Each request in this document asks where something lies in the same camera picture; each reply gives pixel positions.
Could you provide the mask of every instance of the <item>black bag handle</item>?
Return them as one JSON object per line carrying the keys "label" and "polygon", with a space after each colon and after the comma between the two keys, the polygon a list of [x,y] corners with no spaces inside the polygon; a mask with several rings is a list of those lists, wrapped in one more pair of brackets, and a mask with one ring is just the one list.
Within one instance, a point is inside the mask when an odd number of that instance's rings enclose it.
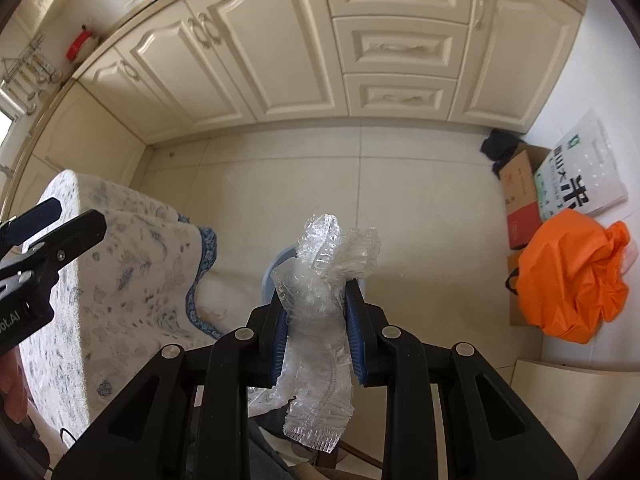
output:
{"label": "black bag handle", "polygon": [[515,294],[516,296],[518,295],[518,291],[515,288],[513,288],[511,286],[511,283],[509,283],[509,282],[511,281],[512,278],[517,278],[519,275],[520,275],[520,267],[516,267],[509,274],[509,277],[507,278],[507,281],[504,282],[504,286],[507,287],[507,290],[509,292],[511,292],[512,294]]}

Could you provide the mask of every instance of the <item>blue tablecloth trim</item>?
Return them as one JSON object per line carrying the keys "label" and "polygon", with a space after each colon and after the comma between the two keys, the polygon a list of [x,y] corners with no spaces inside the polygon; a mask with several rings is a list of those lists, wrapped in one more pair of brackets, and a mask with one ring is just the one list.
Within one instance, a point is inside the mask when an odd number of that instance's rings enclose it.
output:
{"label": "blue tablecloth trim", "polygon": [[[189,219],[178,213],[178,221],[189,223]],[[187,317],[189,321],[199,330],[202,330],[205,334],[210,335],[213,339],[220,339],[223,333],[216,327],[207,321],[203,321],[198,317],[196,312],[196,286],[200,279],[204,276],[213,263],[216,261],[217,256],[217,238],[215,232],[210,227],[198,227],[200,230],[200,236],[202,237],[202,256],[200,257],[200,265],[198,266],[198,272],[196,273],[196,279],[191,285],[191,288],[187,291],[187,297],[185,301],[185,307]]]}

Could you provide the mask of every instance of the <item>crumpled plastic bag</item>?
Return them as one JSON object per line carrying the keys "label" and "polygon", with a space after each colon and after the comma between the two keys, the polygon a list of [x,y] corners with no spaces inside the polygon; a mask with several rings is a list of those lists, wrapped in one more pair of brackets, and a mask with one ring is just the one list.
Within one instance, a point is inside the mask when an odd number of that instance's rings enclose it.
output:
{"label": "crumpled plastic bag", "polygon": [[612,321],[625,305],[629,241],[624,222],[605,229],[573,209],[544,222],[518,259],[516,290],[527,322],[547,335],[587,343],[600,319]]}
{"label": "crumpled plastic bag", "polygon": [[297,257],[271,272],[288,315],[282,373],[270,390],[249,388],[249,416],[291,401],[284,433],[313,449],[334,449],[353,415],[344,285],[369,276],[379,252],[375,228],[343,234],[332,215],[314,215],[305,223]]}

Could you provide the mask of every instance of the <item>utensil rack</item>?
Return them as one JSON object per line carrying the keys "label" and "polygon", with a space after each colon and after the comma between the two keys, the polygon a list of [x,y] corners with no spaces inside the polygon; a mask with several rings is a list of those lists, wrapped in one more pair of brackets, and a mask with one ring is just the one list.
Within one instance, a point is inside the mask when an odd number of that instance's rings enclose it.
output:
{"label": "utensil rack", "polygon": [[[34,40],[31,40],[29,44],[21,51],[18,57],[3,57],[2,58],[2,66],[4,67],[4,73],[2,74],[2,82],[8,84],[10,83],[15,75],[20,72],[20,69],[27,63],[32,57],[33,54],[39,49],[42,41],[44,40],[44,36],[40,34]],[[49,65],[46,60],[44,60],[43,56],[39,56],[41,62]],[[53,71],[54,67],[47,66],[47,69]]]}

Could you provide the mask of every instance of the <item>red object on counter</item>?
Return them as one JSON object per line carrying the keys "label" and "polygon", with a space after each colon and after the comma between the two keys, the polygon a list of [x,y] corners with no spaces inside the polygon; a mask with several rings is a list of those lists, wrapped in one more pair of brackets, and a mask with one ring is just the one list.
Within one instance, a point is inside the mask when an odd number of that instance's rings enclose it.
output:
{"label": "red object on counter", "polygon": [[77,38],[75,38],[74,42],[69,47],[69,50],[66,51],[66,58],[69,62],[72,62],[76,58],[84,42],[91,38],[92,35],[93,33],[90,30],[86,30],[86,27],[83,25],[82,32]]}

